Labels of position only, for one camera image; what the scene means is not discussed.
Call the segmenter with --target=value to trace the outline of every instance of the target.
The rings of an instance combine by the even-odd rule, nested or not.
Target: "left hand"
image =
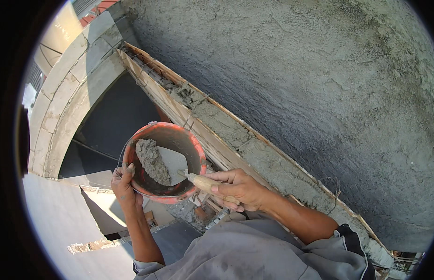
[[[126,169],[124,167],[116,168],[111,179],[111,188],[125,215],[139,210],[142,211],[144,199],[130,185],[134,175],[135,165],[131,163]]]

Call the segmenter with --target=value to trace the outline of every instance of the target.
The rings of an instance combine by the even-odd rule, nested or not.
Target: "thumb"
[[[121,182],[125,184],[129,184],[131,181],[131,178],[135,175],[135,165],[131,163],[122,174]]]
[[[235,196],[237,192],[237,187],[233,184],[220,184],[211,187],[213,193],[219,193],[221,195],[232,195]]]

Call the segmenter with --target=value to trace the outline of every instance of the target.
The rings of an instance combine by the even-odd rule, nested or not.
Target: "orange bucket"
[[[170,186],[164,186],[153,180],[136,155],[138,139],[153,139],[157,142],[157,146],[183,154],[189,173],[200,175],[206,173],[206,157],[203,148],[190,131],[168,122],[151,122],[130,138],[122,160],[123,166],[128,166],[130,163],[135,165],[135,176],[131,180],[131,185],[138,193],[156,202],[175,204],[188,199],[198,190],[187,179],[173,186],[173,189],[170,188],[171,190],[169,190]]]

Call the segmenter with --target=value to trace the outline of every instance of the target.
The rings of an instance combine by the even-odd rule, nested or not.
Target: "forearm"
[[[124,214],[135,260],[143,263],[158,262],[165,265],[164,258],[153,239],[143,210],[127,211]]]
[[[306,245],[330,238],[338,228],[337,222],[326,214],[292,203],[275,193],[265,201],[261,210],[286,226]]]

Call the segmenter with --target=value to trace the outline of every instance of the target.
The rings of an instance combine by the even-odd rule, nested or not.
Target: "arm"
[[[208,173],[204,175],[225,184],[213,186],[212,191],[232,195],[241,205],[217,198],[217,202],[236,211],[261,210],[269,214],[293,232],[304,244],[330,238],[338,224],[331,217],[317,210],[292,203],[259,184],[242,169]]]
[[[150,228],[144,216],[142,195],[135,193],[130,186],[131,178],[135,175],[135,166],[130,164],[127,169],[119,167],[114,170],[111,188],[121,205],[131,237],[135,260],[143,263],[157,262],[165,265],[164,258],[158,245],[153,239]]]

